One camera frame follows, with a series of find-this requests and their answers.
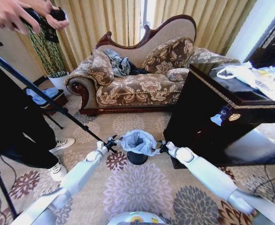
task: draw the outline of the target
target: shoe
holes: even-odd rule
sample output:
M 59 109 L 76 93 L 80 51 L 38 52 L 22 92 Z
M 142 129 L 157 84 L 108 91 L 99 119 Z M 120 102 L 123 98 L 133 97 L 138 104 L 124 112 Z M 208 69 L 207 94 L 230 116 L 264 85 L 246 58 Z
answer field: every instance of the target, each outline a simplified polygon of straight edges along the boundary
M 56 144 L 55 148 L 49 150 L 51 153 L 55 153 L 60 149 L 65 149 L 65 148 L 70 147 L 71 145 L 73 145 L 75 143 L 75 139 L 74 138 L 66 138 L 64 140 L 59 140 L 56 142 L 57 142 L 57 144 Z
M 67 174 L 67 169 L 60 162 L 56 163 L 56 165 L 48 169 L 48 171 L 54 181 L 61 181 Z

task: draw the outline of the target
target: floor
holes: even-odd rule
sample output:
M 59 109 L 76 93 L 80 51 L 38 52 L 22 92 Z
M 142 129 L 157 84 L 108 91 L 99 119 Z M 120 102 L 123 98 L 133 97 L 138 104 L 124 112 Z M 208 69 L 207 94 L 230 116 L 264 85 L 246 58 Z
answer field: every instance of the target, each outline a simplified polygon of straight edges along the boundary
M 68 96 L 66 107 L 78 120 L 102 139 L 132 129 L 142 129 L 151 133 L 156 140 L 162 140 L 162 132 L 170 114 L 166 112 L 103 114 L 87 117 L 78 112 L 80 98 Z M 64 129 L 60 130 L 47 120 L 57 138 L 74 137 L 76 142 L 68 149 L 58 152 L 62 163 L 70 170 L 86 154 L 96 148 L 96 140 L 76 126 L 72 121 L 56 113 L 53 118 Z M 275 124 L 262 125 L 262 133 L 275 139 Z M 132 165 L 120 147 L 118 154 L 111 152 L 104 158 L 83 190 L 74 196 L 62 209 L 56 211 L 56 224 L 62 225 L 104 225 L 116 214 L 143 210 L 160 215 L 168 224 L 210 224 L 248 225 L 254 214 L 244 215 L 222 199 L 214 196 L 188 170 L 174 170 L 171 159 L 166 154 L 149 157 L 140 166 Z M 4 159 L 16 170 L 14 173 L 0 159 L 0 171 L 10 196 L 21 212 L 42 194 L 54 191 L 59 182 L 53 181 L 47 170 L 26 167 Z M 241 189 L 252 193 L 267 180 L 263 166 L 236 166 L 221 168 Z M 275 165 L 267 166 L 267 173 L 275 177 Z M 275 203 L 275 195 L 270 182 L 260 186 L 257 194 Z M 10 224 L 11 213 L 2 199 L 0 225 Z

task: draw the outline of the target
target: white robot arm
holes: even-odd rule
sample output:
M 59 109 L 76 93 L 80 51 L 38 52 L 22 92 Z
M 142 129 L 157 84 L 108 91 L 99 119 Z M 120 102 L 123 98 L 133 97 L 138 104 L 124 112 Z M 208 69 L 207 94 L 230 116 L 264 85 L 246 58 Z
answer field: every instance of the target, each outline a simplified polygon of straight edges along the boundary
M 115 145 L 118 141 L 110 138 L 109 143 Z M 197 156 L 189 148 L 178 148 L 172 142 L 168 142 L 164 145 L 163 151 L 177 158 L 201 183 L 210 189 L 211 192 L 229 202 L 239 211 L 249 214 L 252 213 L 254 209 L 257 209 L 268 218 L 268 221 L 272 222 L 270 224 L 275 224 L 275 205 L 272 202 L 238 189 L 228 175 L 204 158 Z M 101 159 L 106 154 L 107 147 L 104 146 L 103 142 L 97 142 L 97 149 L 90 152 L 84 161 L 77 163 L 77 165 L 68 172 L 62 180 L 59 189 L 37 199 L 16 218 L 12 225 L 54 225 L 56 216 L 53 211 L 63 207 L 73 195 L 77 194 L 85 186 Z
M 254 209 L 275 224 L 275 204 L 257 195 L 240 190 L 232 179 L 189 148 L 166 144 L 170 156 L 177 158 L 189 171 L 216 196 L 227 201 L 239 211 L 250 214 Z

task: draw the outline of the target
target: beige curtain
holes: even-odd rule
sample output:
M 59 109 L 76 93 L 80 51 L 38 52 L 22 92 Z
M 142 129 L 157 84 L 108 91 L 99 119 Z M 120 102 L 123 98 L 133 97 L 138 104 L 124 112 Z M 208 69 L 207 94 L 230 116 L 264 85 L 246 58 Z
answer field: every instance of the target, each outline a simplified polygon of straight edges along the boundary
M 140 0 L 54 0 L 66 11 L 70 25 L 58 32 L 67 69 L 90 55 L 108 31 L 120 45 L 138 42 Z
M 156 0 L 153 28 L 168 18 L 191 15 L 197 25 L 195 46 L 225 54 L 256 0 Z

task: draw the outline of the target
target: black pants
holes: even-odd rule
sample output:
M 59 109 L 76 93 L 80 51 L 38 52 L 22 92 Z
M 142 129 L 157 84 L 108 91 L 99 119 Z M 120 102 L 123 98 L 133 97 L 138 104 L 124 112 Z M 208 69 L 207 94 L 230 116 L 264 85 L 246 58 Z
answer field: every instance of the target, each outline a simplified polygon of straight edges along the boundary
M 54 131 L 40 107 L 0 69 L 0 154 L 30 167 L 49 169 L 58 162 L 49 152 L 55 146 Z

